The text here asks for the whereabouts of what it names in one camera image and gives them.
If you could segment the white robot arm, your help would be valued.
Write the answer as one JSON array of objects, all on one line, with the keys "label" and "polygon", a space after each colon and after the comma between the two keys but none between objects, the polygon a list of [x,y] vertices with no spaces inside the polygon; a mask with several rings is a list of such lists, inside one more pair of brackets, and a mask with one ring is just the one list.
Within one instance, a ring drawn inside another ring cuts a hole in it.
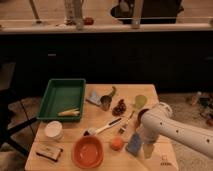
[{"label": "white robot arm", "polygon": [[213,131],[183,124],[172,117],[171,107],[164,102],[146,111],[139,127],[142,141],[152,144],[163,135],[213,159]]}]

